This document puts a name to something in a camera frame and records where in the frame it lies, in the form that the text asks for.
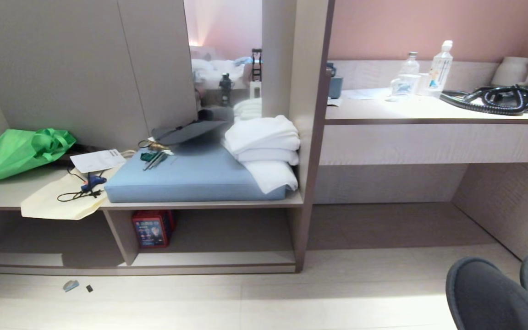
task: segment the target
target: white kettle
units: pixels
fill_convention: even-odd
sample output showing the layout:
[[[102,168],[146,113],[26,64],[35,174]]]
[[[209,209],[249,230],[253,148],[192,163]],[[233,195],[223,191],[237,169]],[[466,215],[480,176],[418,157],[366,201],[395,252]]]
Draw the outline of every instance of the white kettle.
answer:
[[[528,84],[528,58],[505,57],[496,69],[493,86],[512,86],[514,84]]]

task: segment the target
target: black coiled hose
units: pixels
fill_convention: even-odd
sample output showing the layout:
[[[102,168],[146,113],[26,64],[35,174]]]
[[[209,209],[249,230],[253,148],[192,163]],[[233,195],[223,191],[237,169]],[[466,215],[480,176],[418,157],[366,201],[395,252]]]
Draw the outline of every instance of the black coiled hose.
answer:
[[[502,93],[511,93],[515,98],[516,105],[507,106],[500,104],[499,101],[503,97]],[[481,98],[483,104],[472,103],[477,98]],[[492,113],[494,115],[520,116],[528,109],[528,88],[516,84],[511,87],[478,88],[471,94],[444,90],[440,99],[453,106],[471,111]]]

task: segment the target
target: white paper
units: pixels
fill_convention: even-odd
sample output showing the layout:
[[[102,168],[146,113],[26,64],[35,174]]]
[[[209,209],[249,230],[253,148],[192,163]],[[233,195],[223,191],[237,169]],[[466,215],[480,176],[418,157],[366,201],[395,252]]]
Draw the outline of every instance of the white paper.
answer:
[[[390,88],[366,88],[342,90],[341,95],[352,100],[375,100],[385,98],[390,94]]]
[[[339,99],[327,98],[327,105],[328,106],[340,106],[342,102],[343,102],[342,98],[339,98]]]
[[[105,171],[126,162],[126,159],[116,149],[79,154],[71,156],[71,160],[80,173]]]

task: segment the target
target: blue seat cushion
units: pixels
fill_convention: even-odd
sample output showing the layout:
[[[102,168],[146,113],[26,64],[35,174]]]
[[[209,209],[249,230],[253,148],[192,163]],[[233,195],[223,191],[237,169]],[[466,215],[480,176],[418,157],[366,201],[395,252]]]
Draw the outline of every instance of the blue seat cushion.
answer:
[[[186,143],[143,171],[141,149],[105,184],[112,203],[281,200],[286,188],[264,194],[251,173],[220,144]]]

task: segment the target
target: green item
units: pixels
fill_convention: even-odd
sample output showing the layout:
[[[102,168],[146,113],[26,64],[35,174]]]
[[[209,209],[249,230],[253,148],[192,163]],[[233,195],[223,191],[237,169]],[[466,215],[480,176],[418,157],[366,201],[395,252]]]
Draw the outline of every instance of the green item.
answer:
[[[156,153],[142,153],[140,156],[140,159],[142,159],[145,162],[152,161],[154,157],[156,156]]]
[[[65,130],[6,130],[0,136],[0,180],[52,163],[75,142]]]

